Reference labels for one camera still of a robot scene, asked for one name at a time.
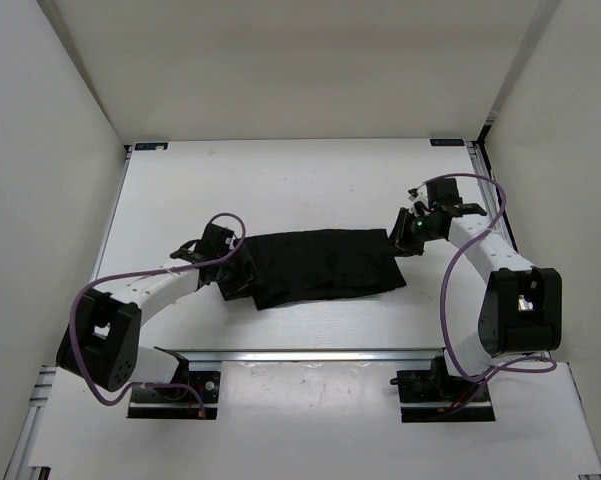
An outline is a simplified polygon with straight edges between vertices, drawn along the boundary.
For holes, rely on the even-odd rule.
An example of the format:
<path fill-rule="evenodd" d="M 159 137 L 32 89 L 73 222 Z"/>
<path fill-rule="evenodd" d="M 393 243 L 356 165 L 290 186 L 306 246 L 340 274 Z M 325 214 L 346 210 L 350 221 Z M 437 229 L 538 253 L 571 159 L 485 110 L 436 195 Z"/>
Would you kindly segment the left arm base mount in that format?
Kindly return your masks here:
<path fill-rule="evenodd" d="M 150 420 L 215 420 L 221 387 L 220 370 L 190 370 L 187 384 L 203 402 L 187 389 L 155 389 L 134 387 L 127 408 L 129 419 Z"/>

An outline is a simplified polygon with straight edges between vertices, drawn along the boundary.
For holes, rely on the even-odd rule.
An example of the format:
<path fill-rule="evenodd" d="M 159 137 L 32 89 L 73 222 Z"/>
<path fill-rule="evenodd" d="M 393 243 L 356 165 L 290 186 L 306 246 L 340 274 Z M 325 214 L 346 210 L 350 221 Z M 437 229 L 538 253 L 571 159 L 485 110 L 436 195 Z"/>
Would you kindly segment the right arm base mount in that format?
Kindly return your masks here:
<path fill-rule="evenodd" d="M 397 388 L 403 424 L 496 421 L 488 388 L 446 371 L 399 370 L 390 385 Z"/>

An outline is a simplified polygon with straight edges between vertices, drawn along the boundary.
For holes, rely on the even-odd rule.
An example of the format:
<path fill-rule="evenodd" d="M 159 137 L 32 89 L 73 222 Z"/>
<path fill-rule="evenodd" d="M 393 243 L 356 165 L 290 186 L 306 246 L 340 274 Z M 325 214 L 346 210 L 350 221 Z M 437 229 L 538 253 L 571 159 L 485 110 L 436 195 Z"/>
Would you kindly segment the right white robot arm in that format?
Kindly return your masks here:
<path fill-rule="evenodd" d="M 524 354 L 556 350 L 562 341 L 562 277 L 518 254 L 494 230 L 482 207 L 399 210 L 389 236 L 401 257 L 421 256 L 428 242 L 445 240 L 457 248 L 440 287 L 439 316 L 446 365 L 429 375 L 429 387 L 450 400 L 466 381 L 483 381 L 497 371 L 520 372 Z M 485 283 L 476 330 L 462 341 L 451 336 L 447 306 L 451 275 L 459 260 L 467 260 Z"/>

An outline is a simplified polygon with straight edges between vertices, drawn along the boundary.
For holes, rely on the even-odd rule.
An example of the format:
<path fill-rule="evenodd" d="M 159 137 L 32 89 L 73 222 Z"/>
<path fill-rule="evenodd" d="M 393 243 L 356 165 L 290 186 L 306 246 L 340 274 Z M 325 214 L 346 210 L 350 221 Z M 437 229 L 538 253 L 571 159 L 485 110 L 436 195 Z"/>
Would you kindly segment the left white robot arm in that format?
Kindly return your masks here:
<path fill-rule="evenodd" d="M 240 298 L 257 278 L 251 255 L 240 251 L 219 263 L 199 254 L 172 256 L 158 275 L 127 276 L 116 289 L 90 287 L 72 307 L 57 365 L 77 376 L 87 372 L 93 386 L 116 392 L 146 384 L 178 400 L 190 386 L 186 359 L 159 347 L 140 345 L 146 323 L 179 299 L 215 283 L 226 299 Z"/>

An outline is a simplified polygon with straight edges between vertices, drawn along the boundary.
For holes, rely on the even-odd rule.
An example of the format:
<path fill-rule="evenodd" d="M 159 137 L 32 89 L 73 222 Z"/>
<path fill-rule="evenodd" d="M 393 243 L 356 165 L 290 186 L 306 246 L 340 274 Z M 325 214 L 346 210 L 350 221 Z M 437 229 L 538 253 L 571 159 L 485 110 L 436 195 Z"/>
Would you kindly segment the black pleated skirt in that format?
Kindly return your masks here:
<path fill-rule="evenodd" d="M 324 229 L 249 237 L 259 310 L 381 294 L 406 286 L 384 229 Z"/>

